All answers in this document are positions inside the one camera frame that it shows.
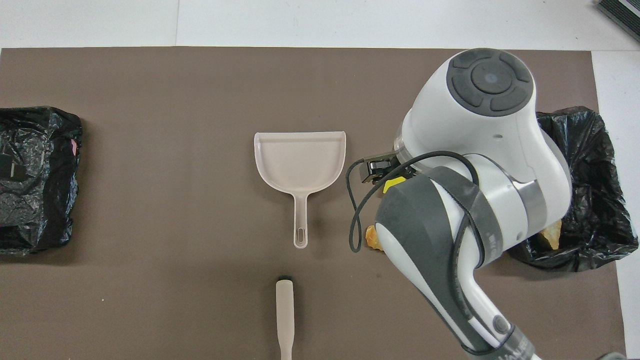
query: pink dustpan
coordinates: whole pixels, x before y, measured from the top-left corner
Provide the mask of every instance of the pink dustpan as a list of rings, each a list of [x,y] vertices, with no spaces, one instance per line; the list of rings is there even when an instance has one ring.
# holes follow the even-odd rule
[[[307,197],[340,176],[347,136],[344,131],[320,133],[256,133],[255,164],[265,183],[294,199],[293,245],[308,243]]]

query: white floor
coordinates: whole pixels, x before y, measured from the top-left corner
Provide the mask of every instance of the white floor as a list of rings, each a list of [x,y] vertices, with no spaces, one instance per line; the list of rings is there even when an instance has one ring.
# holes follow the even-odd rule
[[[284,46],[593,51],[600,112],[640,217],[640,43],[591,0],[0,0],[0,48]],[[618,262],[627,355],[640,358],[640,251]]]

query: grey rubber grip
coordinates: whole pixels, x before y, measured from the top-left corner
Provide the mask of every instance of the grey rubber grip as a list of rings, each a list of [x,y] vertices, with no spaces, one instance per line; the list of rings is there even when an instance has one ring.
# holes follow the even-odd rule
[[[476,226],[483,244],[479,265],[486,265],[499,258],[503,244],[500,224],[480,188],[447,167],[436,167],[427,176],[447,190]]]
[[[531,72],[515,56],[496,49],[471,49],[449,62],[447,87],[465,109],[489,117],[515,113],[531,100]]]
[[[517,326],[512,326],[511,334],[499,348],[485,353],[466,351],[471,360],[531,360],[536,348]]]

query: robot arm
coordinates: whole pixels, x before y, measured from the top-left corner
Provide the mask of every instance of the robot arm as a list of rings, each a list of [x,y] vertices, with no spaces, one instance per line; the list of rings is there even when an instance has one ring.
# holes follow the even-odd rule
[[[396,163],[412,163],[414,176],[389,189],[376,215],[388,258],[472,359],[539,359],[473,276],[568,209],[568,167],[538,127],[535,99],[529,69],[509,53],[473,49],[447,60],[394,142]],[[415,161],[433,151],[462,154],[467,164]]]

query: brown mat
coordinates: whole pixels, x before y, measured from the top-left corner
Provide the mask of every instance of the brown mat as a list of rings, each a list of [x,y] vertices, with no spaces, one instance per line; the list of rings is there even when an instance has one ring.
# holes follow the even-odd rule
[[[384,255],[351,253],[342,178],[309,198],[309,246],[293,247],[293,202],[262,182],[252,145],[257,131],[345,130],[346,166],[387,151],[455,52],[3,49],[0,106],[59,107],[86,135],[71,244],[0,259],[0,357],[276,359],[288,274],[294,359],[465,359]],[[539,110],[597,109],[589,53],[514,53]],[[503,256],[477,277],[543,359],[624,351],[613,264],[547,274]]]

